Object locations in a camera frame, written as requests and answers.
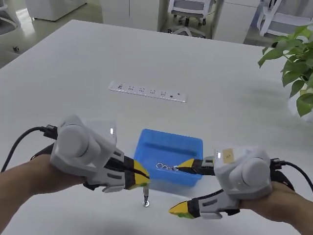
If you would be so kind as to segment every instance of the blue bin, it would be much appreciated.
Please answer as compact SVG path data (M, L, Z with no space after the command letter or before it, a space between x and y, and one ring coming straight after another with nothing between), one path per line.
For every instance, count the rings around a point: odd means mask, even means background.
M164 180L192 187L201 175L157 168L161 162L167 166L179 165L188 159L203 159L201 139L144 129L141 132L134 159L148 170L151 180Z

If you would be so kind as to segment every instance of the floor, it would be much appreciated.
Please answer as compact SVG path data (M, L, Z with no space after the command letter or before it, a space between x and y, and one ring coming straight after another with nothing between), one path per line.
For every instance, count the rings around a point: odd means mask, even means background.
M10 33L0 35L0 45L6 49L12 46L18 46L20 53L36 45L46 36L66 24L68 21L82 20L89 22L102 23L102 10L99 0L88 0L86 5L81 6L75 11L62 17L57 22L44 20L33 20L29 17L25 0L6 0L11 11L16 11L21 22L21 27ZM10 52L0 53L0 68L16 58L16 55Z
M25 0L6 0L6 4L8 4L11 11L16 11L21 22L21 27L10 33L0 35L0 47L4 47L7 50L6 53L3 53L2 51L0 53L0 68L18 56L17 54L10 52L12 51L12 46L18 46L20 48L19 53L23 53L72 19L102 23L102 10L99 0L88 0L86 5L83 5L62 17L57 22L34 20L30 18ZM214 16L213 14L214 11L208 14L206 26L201 27L201 31L206 33L207 38L210 38L209 29L210 22ZM167 32L167 29L174 24L178 24L178 20L174 19L173 16L169 16L162 31ZM199 28L196 20L190 20L190 26ZM267 46L270 45L270 43L271 38L260 37L257 29L253 28L248 32L245 41L245 44L257 46Z

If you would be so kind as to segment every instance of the white office chair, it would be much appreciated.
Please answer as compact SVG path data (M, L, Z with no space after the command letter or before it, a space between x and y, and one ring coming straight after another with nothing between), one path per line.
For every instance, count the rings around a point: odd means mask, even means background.
M287 36L297 26L313 23L312 7L312 0L266 0L257 22L260 35Z
M14 31L20 26L20 21L17 15L9 11L8 6L5 4L4 0L0 0L0 36L5 33ZM19 52L18 46L13 47L14 52Z
M184 17L186 17L186 20L185 25L171 27L168 29L168 33L181 34L185 32L190 37L193 36L192 33L195 33L205 38L205 33L189 27L189 18L196 18L199 25L205 25L206 16L213 3L213 0L170 0L168 12L173 14L174 17L180 16L180 22Z

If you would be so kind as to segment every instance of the potted plant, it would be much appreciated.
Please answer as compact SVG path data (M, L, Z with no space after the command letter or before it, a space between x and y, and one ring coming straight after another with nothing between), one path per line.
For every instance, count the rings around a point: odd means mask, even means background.
M281 70L282 83L291 85L289 109L295 110L306 121L313 121L313 34L310 25L300 26L288 36L275 39L275 48L263 49L263 57L258 62L261 67L266 60L286 58Z

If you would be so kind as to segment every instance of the power strip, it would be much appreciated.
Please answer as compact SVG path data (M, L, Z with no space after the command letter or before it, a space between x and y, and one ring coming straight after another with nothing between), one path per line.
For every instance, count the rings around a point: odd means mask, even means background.
M124 92L128 94L137 94L158 99L167 99L182 103L187 102L187 95L182 92L174 92L169 90L157 90L151 87L138 86L134 84L111 82L109 85L110 91Z

